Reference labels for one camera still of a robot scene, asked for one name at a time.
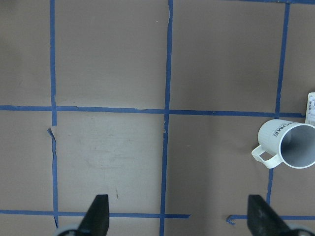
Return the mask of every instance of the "mug handle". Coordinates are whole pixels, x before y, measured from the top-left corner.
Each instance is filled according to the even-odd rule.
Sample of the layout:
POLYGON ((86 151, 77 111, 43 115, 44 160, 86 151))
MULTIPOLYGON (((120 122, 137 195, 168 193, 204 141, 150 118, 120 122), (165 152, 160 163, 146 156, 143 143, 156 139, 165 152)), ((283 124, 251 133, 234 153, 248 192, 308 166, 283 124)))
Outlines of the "mug handle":
POLYGON ((262 159, 262 157, 260 156, 261 154, 263 154, 266 150, 264 150, 262 148, 261 145, 259 145, 258 147, 256 147, 253 151, 252 151, 252 156, 255 158, 256 161, 261 162, 262 164, 264 164, 268 169, 272 169, 275 168, 277 165, 279 165, 282 160, 279 157, 279 155, 274 155, 273 157, 271 157, 269 160, 265 161, 264 159, 262 159))

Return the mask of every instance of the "white mug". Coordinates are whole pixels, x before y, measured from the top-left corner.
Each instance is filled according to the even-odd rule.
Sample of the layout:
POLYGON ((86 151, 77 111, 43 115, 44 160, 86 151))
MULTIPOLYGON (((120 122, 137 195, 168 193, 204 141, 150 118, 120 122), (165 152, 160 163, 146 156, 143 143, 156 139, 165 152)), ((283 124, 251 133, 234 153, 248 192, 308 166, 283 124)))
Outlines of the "white mug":
POLYGON ((262 125, 258 133, 259 146, 252 156, 271 169, 284 162, 302 169, 315 163, 315 127, 282 119, 273 119, 262 125), (264 160, 267 152, 273 157, 264 160))

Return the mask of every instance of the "blue tape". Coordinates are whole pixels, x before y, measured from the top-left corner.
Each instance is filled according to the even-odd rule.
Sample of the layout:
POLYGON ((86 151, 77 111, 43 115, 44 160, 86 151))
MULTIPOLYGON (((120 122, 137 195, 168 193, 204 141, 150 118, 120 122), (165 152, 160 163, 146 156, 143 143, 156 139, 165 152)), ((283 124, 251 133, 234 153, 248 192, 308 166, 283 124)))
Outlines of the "blue tape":
POLYGON ((35 112, 50 112, 50 111, 51 111, 51 107, 0 105, 0 111, 35 111, 35 112))
MULTIPOLYGON (((54 211, 40 211, 40 210, 0 210, 0 214, 8 215, 51 215, 55 216, 54 211)), ((58 216, 85 216, 86 212, 58 212, 58 216)), ((110 213, 113 218, 161 218, 161 214, 147 214, 147 213, 110 213)), ((163 217, 169 219, 188 219, 190 215, 187 214, 165 214, 163 217)))
POLYGON ((290 4, 286 3, 285 4, 285 11, 284 11, 284 21, 283 21, 283 32, 282 32, 281 55, 280 55, 280 64, 279 64, 279 76, 278 76, 275 118, 279 118, 279 116, 280 116, 281 89, 282 89, 282 81, 283 81, 283 77, 284 77, 284 61, 285 61, 287 31, 288 31, 288 26, 289 26, 289 15, 290 15, 290 4))
MULTIPOLYGON (((52 107, 41 106, 11 106, 0 105, 0 111, 38 111, 51 112, 52 107)), ((137 109, 118 107, 76 107, 57 106, 58 112, 113 112, 113 113, 140 113, 140 114, 171 114, 191 116, 235 116, 235 117, 274 117, 274 113, 268 112, 238 112, 238 111, 196 111, 196 110, 169 110, 165 109, 137 109)), ((280 113, 280 117, 305 118, 301 113, 280 113)))
POLYGON ((52 125, 57 125, 56 110, 56 44, 55 44, 55 0, 50 0, 50 90, 52 125))
POLYGON ((230 0, 230 1, 253 1, 253 2, 276 2, 276 3, 288 3, 288 4, 315 4, 314 0, 230 0))
POLYGON ((52 172, 53 172, 53 208, 54 208, 54 219, 56 222, 56 227, 58 228, 59 222, 58 222, 58 179, 57 179, 57 154, 56 154, 56 139, 52 132, 52 130, 49 128, 48 133, 51 136, 52 139, 52 152, 53 152, 53 164, 52 164, 52 172))
POLYGON ((267 196, 266 196, 266 202, 269 205, 270 205, 270 199, 271 199, 271 189, 272 189, 273 178, 274 178, 274 169, 269 169, 268 189, 267 189, 267 196))
POLYGON ((307 215, 283 215, 280 217, 282 220, 315 220, 315 216, 307 215))
POLYGON ((164 109, 136 109, 118 107, 74 107, 58 106, 59 112, 114 112, 114 113, 145 113, 145 114, 164 114, 164 109))
POLYGON ((238 111, 193 111, 193 110, 170 110, 172 115, 192 116, 234 116, 234 117, 274 117, 274 113, 268 112, 238 112, 238 111))
POLYGON ((54 215, 52 211, 39 210, 0 210, 0 214, 9 215, 54 215))
POLYGON ((168 0, 169 20, 167 26, 167 50, 166 50, 166 81, 165 81, 165 106, 164 106, 164 134, 162 156, 162 181, 161 203, 159 220, 159 236, 164 236, 165 202, 166 202, 166 179, 167 179, 167 149, 168 149, 168 125, 171 93, 171 67, 172 67, 172 38, 173 38, 173 0, 168 0))
POLYGON ((280 117, 305 118, 305 115, 303 115, 301 113, 282 113, 282 112, 280 112, 280 117))

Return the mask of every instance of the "white label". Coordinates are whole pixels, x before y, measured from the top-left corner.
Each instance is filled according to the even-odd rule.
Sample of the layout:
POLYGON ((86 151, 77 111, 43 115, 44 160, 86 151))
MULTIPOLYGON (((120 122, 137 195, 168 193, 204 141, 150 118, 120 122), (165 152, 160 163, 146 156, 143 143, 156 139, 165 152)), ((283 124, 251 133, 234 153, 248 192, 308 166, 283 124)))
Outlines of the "white label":
POLYGON ((315 97, 310 95, 308 99, 308 108, 305 123, 315 126, 315 97))

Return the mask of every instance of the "mug rim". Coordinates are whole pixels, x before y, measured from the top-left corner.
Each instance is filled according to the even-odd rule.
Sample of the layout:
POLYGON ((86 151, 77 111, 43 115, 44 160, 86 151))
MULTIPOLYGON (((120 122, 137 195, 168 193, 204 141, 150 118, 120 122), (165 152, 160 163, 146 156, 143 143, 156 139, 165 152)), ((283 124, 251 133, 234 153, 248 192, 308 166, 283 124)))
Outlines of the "mug rim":
POLYGON ((298 123, 298 122, 295 123, 294 126, 290 127, 290 128, 289 128, 287 131, 285 131, 284 134, 282 135, 282 137, 281 137, 281 139, 280 139, 280 142, 279 142, 279 146, 278 146, 278 154, 279 154, 281 160, 282 160, 286 165, 288 165, 289 167, 296 168, 296 169, 304 169, 304 168, 310 167, 310 166, 312 166, 313 164, 315 164, 315 161, 312 162, 311 164, 309 164, 309 165, 307 165, 307 166, 303 166, 303 167, 292 166, 292 165, 290 165, 289 163, 287 163, 287 162, 284 160, 284 158, 282 157, 282 153, 281 153, 281 144, 282 144, 282 141, 283 141, 285 135, 286 135, 290 130, 292 130, 293 128, 296 128, 296 127, 298 127, 298 126, 309 126, 309 127, 312 127, 313 129, 315 129, 315 126, 313 126, 313 125, 311 125, 311 124, 298 123))

